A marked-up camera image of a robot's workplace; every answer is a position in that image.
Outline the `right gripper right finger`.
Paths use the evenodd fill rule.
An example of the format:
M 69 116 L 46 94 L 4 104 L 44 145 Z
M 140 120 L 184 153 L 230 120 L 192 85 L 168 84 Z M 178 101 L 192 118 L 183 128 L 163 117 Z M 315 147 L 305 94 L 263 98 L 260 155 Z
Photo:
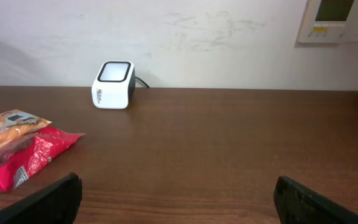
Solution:
M 278 178 L 273 201 L 282 224 L 358 224 L 358 214 L 287 176 Z

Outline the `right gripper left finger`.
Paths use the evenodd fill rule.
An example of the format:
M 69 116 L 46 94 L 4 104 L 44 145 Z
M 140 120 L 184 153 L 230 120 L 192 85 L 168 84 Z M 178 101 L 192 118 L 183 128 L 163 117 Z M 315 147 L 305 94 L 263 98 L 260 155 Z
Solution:
M 71 173 L 0 210 L 0 224 L 72 224 L 82 200 L 82 181 Z

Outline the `red snack bag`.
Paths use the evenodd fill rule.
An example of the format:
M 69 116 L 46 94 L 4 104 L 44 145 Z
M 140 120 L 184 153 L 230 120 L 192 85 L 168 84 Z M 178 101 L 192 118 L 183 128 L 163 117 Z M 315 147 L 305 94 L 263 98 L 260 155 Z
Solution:
M 23 184 L 82 136 L 82 133 L 66 133 L 54 127 L 32 134 L 30 143 L 0 166 L 0 192 L 8 192 Z

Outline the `yellow snack bag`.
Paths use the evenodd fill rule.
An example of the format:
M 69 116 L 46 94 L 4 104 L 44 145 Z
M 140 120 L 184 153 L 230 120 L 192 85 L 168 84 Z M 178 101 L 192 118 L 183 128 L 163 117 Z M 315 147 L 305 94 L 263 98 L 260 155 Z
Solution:
M 10 110 L 0 114 L 0 148 L 20 137 L 47 127 L 52 122 L 23 112 Z

